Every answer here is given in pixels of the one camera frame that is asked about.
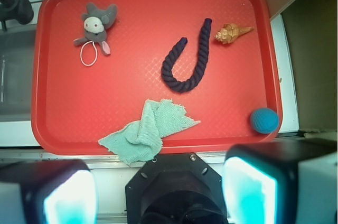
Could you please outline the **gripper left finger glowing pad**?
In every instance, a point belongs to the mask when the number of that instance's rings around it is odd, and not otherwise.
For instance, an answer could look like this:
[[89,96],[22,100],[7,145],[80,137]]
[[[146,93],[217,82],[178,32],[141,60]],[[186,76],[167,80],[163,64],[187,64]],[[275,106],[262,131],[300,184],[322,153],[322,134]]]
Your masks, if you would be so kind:
[[1,223],[96,223],[95,177],[84,161],[1,164]]

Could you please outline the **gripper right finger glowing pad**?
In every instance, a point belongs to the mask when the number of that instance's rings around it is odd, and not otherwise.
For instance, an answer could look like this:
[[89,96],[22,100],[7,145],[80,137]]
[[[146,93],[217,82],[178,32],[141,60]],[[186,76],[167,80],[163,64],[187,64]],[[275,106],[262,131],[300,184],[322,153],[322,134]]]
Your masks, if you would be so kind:
[[235,223],[337,223],[336,141],[236,144],[221,175]]

